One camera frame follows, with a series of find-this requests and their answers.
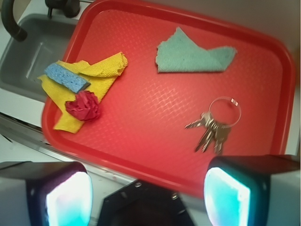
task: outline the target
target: red tray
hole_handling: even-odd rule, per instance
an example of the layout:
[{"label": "red tray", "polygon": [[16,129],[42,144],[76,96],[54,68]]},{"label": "red tray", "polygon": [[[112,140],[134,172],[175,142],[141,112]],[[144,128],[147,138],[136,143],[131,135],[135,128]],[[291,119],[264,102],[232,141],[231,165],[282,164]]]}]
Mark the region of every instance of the red tray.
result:
[{"label": "red tray", "polygon": [[[176,30],[199,46],[233,46],[223,73],[157,73],[157,46]],[[64,61],[90,64],[122,51],[128,67],[100,103],[102,115],[77,134],[53,130],[61,116],[48,98],[42,127],[55,148],[84,160],[177,191],[203,196],[210,160],[194,152],[204,128],[186,130],[217,97],[236,99],[239,123],[224,144],[224,155],[283,154],[293,105],[294,65],[277,40],[206,16],[138,0],[100,0],[83,13]],[[235,120],[224,105],[213,112]]]}]

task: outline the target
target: blue light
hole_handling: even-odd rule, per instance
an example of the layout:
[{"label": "blue light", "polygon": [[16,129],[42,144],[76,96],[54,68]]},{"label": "blue light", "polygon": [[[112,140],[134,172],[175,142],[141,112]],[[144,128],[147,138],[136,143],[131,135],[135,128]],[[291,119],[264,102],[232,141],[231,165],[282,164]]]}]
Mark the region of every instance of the blue light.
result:
[{"label": "blue light", "polygon": [[46,196],[49,226],[87,226],[92,209],[92,181],[77,172]]},{"label": "blue light", "polygon": [[250,189],[218,167],[208,170],[204,183],[206,210],[214,226],[248,224]]}]

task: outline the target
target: black faucet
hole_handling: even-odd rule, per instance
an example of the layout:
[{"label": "black faucet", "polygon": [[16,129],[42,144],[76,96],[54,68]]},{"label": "black faucet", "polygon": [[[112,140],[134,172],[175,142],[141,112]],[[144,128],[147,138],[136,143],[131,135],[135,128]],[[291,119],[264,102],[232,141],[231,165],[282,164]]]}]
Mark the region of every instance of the black faucet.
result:
[{"label": "black faucet", "polygon": [[27,32],[21,28],[14,19],[13,6],[15,0],[3,0],[1,18],[5,29],[17,41],[24,41]]},{"label": "black faucet", "polygon": [[[27,32],[20,27],[13,14],[13,6],[15,0],[3,0],[1,9],[1,18],[5,29],[17,41],[24,41]],[[79,13],[79,0],[45,0],[48,6],[48,17],[51,18],[52,9],[61,9],[66,17],[75,17]]]},{"label": "black faucet", "polygon": [[51,18],[52,9],[61,9],[66,17],[75,17],[79,13],[79,0],[45,0],[48,17]]}]

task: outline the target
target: key ring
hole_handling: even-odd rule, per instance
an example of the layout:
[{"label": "key ring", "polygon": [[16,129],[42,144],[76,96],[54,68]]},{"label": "key ring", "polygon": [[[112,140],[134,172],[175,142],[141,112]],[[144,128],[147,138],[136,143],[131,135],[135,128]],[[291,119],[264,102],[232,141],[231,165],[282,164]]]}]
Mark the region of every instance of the key ring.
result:
[{"label": "key ring", "polygon": [[230,128],[230,127],[235,126],[235,125],[239,122],[239,120],[240,120],[240,118],[241,118],[241,107],[240,107],[240,105],[238,104],[238,102],[237,102],[235,99],[233,99],[233,98],[231,98],[231,97],[218,97],[218,98],[216,98],[214,101],[212,101],[212,103],[210,104],[210,106],[209,106],[209,112],[210,112],[210,113],[211,113],[211,107],[212,107],[212,105],[213,105],[216,101],[218,101],[218,100],[228,100],[228,101],[230,101],[235,107],[238,108],[238,111],[239,111],[239,117],[238,117],[238,119],[236,120],[236,122],[234,122],[233,124],[230,124],[230,125],[224,125],[224,128]]}]

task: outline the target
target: metal key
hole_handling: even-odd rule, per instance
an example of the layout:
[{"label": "metal key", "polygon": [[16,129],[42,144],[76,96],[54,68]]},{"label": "metal key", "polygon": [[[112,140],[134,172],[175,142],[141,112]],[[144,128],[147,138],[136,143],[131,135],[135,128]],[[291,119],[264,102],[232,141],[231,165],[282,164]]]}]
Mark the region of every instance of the metal key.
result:
[{"label": "metal key", "polygon": [[213,120],[212,115],[210,112],[204,112],[201,114],[201,119],[196,120],[188,125],[185,126],[185,129],[191,129],[195,127],[205,126],[207,127],[210,120]]},{"label": "metal key", "polygon": [[197,152],[201,146],[203,146],[202,148],[202,152],[205,152],[208,148],[208,146],[211,144],[211,142],[214,140],[214,136],[215,136],[215,132],[214,130],[211,128],[211,126],[209,125],[207,128],[206,133],[202,136],[202,138],[200,139],[198,146],[195,149],[195,152]]},{"label": "metal key", "polygon": [[215,146],[214,146],[214,152],[216,154],[220,154],[222,152],[222,145],[225,143],[225,141],[228,138],[228,135],[231,131],[230,127],[227,127],[225,124],[222,123],[216,123],[215,128]]}]

